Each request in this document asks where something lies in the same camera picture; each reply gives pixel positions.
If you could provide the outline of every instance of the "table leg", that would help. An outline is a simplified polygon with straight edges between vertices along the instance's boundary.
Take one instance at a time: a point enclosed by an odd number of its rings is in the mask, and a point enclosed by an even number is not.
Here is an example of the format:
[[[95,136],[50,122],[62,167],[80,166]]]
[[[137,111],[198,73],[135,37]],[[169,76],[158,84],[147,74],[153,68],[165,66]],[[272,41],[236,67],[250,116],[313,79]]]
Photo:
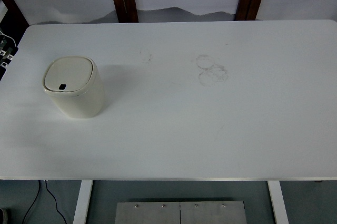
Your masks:
[[[289,224],[279,181],[268,181],[276,224]]]
[[[85,224],[93,180],[82,180],[73,224]]]

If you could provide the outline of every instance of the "white table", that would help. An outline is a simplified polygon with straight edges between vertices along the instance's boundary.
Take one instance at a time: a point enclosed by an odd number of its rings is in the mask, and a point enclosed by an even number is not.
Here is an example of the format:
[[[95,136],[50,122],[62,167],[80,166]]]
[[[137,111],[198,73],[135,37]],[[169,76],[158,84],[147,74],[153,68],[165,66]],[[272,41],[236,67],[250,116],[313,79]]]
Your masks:
[[[92,58],[106,106],[42,87]],[[0,179],[337,180],[337,23],[36,25],[0,82]]]

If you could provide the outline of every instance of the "cream plastic bin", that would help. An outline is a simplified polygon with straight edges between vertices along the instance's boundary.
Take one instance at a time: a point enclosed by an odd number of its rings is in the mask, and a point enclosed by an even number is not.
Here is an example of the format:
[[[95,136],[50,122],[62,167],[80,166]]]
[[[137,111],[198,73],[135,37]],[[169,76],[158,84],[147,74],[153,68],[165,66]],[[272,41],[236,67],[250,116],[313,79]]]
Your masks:
[[[44,91],[72,118],[90,118],[104,103],[103,83],[88,57],[67,56],[51,63],[43,77]]]

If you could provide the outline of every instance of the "floor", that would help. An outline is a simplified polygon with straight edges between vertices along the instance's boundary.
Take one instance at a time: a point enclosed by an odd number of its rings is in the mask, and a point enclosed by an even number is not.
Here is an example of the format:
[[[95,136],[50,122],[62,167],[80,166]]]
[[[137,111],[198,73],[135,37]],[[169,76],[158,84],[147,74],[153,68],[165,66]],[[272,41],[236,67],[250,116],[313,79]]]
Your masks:
[[[48,181],[67,223],[74,219],[80,181]],[[337,223],[337,181],[282,181],[290,224]],[[22,223],[38,189],[37,181],[0,180],[0,208],[9,210],[10,224]],[[117,202],[242,200],[248,224],[273,224],[264,181],[94,181],[87,224],[114,224]],[[25,223],[64,223],[55,201],[41,182],[41,191]]]

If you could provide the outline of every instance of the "metal plate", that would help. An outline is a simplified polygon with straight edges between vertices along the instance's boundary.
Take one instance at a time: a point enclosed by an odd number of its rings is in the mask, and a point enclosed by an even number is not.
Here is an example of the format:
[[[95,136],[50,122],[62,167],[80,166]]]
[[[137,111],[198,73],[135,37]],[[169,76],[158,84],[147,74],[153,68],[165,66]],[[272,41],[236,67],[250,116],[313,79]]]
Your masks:
[[[247,224],[243,201],[117,203],[116,224]]]
[[[181,224],[247,224],[243,201],[181,202]]]
[[[179,224],[179,202],[117,203],[115,224]]]

